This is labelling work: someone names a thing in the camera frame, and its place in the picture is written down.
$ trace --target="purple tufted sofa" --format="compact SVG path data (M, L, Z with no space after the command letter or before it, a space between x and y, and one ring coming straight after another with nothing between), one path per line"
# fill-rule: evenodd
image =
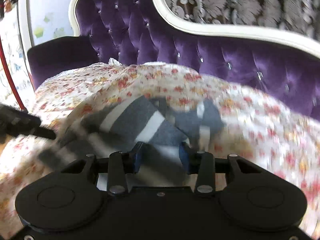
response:
M177 63L261 89L320 120L320 59L267 41L199 36L174 29L152 0L78 0L79 37L35 46L28 60L35 87L64 70L108 62Z

